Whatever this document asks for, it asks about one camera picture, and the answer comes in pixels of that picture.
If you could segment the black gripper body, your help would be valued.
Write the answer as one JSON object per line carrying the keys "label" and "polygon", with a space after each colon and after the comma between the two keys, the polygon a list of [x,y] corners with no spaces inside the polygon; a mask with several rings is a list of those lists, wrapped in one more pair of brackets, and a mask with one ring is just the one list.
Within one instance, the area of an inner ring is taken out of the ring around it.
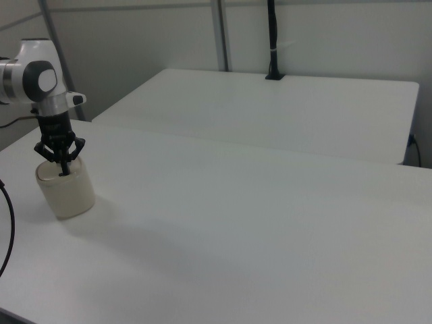
{"label": "black gripper body", "polygon": [[47,117],[38,116],[37,120],[41,132],[40,141],[46,146],[51,146],[52,142],[63,143],[66,146],[66,152],[69,151],[74,142],[74,133],[68,113]]}

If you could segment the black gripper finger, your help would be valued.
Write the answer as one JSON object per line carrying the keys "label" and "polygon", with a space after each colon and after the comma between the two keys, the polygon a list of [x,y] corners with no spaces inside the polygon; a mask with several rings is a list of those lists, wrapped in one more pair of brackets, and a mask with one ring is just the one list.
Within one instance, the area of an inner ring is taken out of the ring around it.
{"label": "black gripper finger", "polygon": [[75,149],[73,152],[66,152],[65,159],[63,160],[63,174],[65,176],[68,176],[70,174],[70,167],[69,164],[78,158],[78,155],[80,154],[81,150],[84,148],[84,145],[86,144],[86,140],[83,138],[75,137],[74,139],[74,145]]}
{"label": "black gripper finger", "polygon": [[52,142],[51,146],[46,146],[42,141],[38,142],[34,150],[44,157],[48,162],[60,165],[60,176],[66,176],[66,146],[63,143]]}

